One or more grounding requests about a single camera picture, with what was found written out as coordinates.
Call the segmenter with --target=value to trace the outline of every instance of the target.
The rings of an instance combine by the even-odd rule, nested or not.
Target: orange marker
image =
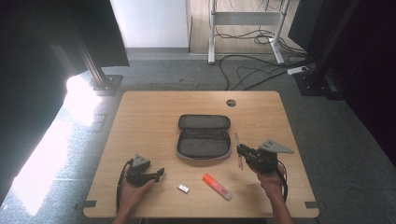
[[[224,188],[218,181],[216,181],[209,174],[205,174],[202,179],[209,185],[213,190],[215,190],[219,195],[221,195],[225,200],[230,201],[233,195],[230,191]]]

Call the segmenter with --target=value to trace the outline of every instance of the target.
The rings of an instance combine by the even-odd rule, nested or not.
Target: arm
[[[285,170],[283,167],[278,167],[280,172],[284,174]],[[285,200],[283,199],[282,182],[280,181],[279,176],[275,172],[271,174],[260,174],[254,169],[251,170],[256,173],[261,182],[262,188],[265,190],[265,194],[271,202],[276,223],[292,224],[293,220],[291,219],[289,209],[286,206]]]
[[[147,190],[149,190],[154,185],[154,183],[154,180],[150,180],[142,187],[137,188],[132,184],[128,183],[126,179],[123,178],[120,197],[120,209],[117,213],[117,216],[114,218],[113,224],[127,223],[134,207],[139,202],[140,198]]]

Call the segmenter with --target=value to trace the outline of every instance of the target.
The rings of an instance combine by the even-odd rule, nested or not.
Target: wooden tabletop
[[[232,155],[213,161],[183,160],[176,154],[183,114],[225,115],[231,120]],[[317,217],[311,186],[279,94],[275,91],[128,91],[120,102],[85,207],[87,217],[114,217],[116,186],[122,166],[135,154],[151,161],[146,173],[165,168],[161,181],[142,198],[134,217],[272,217],[257,176],[238,168],[234,134],[258,148],[273,139],[294,150],[279,154],[288,171],[287,206],[293,217]],[[224,200],[203,180],[210,174],[233,197]],[[190,188],[186,194],[178,184]]]

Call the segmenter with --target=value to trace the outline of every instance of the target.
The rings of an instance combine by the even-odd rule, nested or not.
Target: black stand base
[[[92,80],[91,86],[95,91],[96,95],[113,96],[116,94],[122,82],[122,78],[122,75],[106,75],[106,84],[103,87],[98,87],[94,80]]]
[[[320,85],[312,85],[310,72],[293,75],[296,80],[300,94],[303,96],[326,96],[329,100],[344,100],[341,92],[334,86],[330,86],[328,81],[323,81]]]

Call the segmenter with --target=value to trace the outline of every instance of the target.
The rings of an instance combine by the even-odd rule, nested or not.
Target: open black case
[[[177,155],[183,159],[224,159],[231,155],[231,139],[227,130],[230,119],[222,115],[182,115],[182,130],[177,142]]]

